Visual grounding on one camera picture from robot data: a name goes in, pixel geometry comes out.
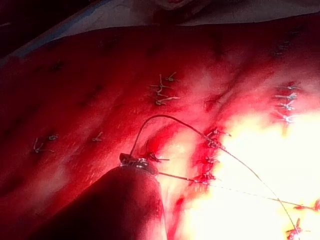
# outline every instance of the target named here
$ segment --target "skin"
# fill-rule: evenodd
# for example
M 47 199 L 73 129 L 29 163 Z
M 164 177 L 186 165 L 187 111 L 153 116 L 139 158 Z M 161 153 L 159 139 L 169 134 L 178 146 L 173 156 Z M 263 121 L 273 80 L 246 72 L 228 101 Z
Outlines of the skin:
M 204 134 L 220 127 L 231 137 L 219 141 L 280 199 L 313 206 L 320 197 L 319 18 L 103 29 L 12 59 L 0 69 L 1 235 L 23 238 L 118 166 L 119 154 L 131 151 L 141 125 L 157 114 Z M 290 45 L 279 51 L 285 41 Z M 175 80 L 165 79 L 174 72 Z M 161 93 L 179 98 L 166 105 L 155 103 L 165 97 L 150 88 L 160 84 L 160 74 L 170 87 Z M 299 117 L 287 126 L 273 96 L 289 95 L 278 88 L 289 83 L 302 90 L 292 104 Z M 199 160 L 213 152 L 194 131 L 157 118 L 143 129 L 133 155 L 170 159 L 155 163 L 160 172 L 193 178 L 202 173 Z M 274 197 L 230 155 L 220 152 L 218 161 L 215 184 Z M 163 175 L 158 181 L 169 240 L 284 240 L 293 228 L 276 201 Z M 319 213 L 285 207 L 317 239 Z

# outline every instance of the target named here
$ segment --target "red skin surface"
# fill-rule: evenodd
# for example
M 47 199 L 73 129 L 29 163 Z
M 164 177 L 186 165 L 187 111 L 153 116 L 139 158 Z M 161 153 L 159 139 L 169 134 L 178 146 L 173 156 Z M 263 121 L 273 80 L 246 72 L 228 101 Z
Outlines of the red skin surface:
M 286 135 L 286 125 L 274 114 L 273 95 L 287 92 L 277 86 L 302 82 L 304 91 L 294 105 L 298 113 L 319 109 L 319 21 L 319 14 L 311 14 L 257 24 L 102 29 L 12 59 L 0 69 L 0 235 L 23 239 L 118 166 L 119 154 L 130 152 L 150 116 L 170 115 L 205 134 L 219 126 L 232 135 L 240 116 L 252 116 L 253 124 L 258 116 L 261 128 L 276 126 Z M 299 26 L 297 34 L 290 33 Z M 288 49 L 277 50 L 284 41 L 290 42 Z M 284 75 L 299 71 L 312 81 L 282 80 L 283 69 Z M 164 97 L 149 85 L 159 84 L 159 74 L 165 78 L 174 72 L 178 81 L 164 79 L 171 88 L 161 94 L 179 99 L 156 105 L 153 98 Z M 100 132 L 101 141 L 92 141 Z M 49 141 L 51 135 L 58 138 Z M 36 138 L 35 148 L 43 143 L 40 149 L 46 151 L 35 153 Z M 161 172 L 191 178 L 202 174 L 199 159 L 213 149 L 185 126 L 157 118 L 143 130 L 134 155 L 150 152 L 170 159 L 157 163 Z M 159 181 L 168 239 L 186 239 L 179 227 L 183 212 L 203 191 L 188 182 L 168 183 L 174 179 L 164 176 Z M 292 225 L 288 217 L 282 219 L 279 239 L 286 239 Z

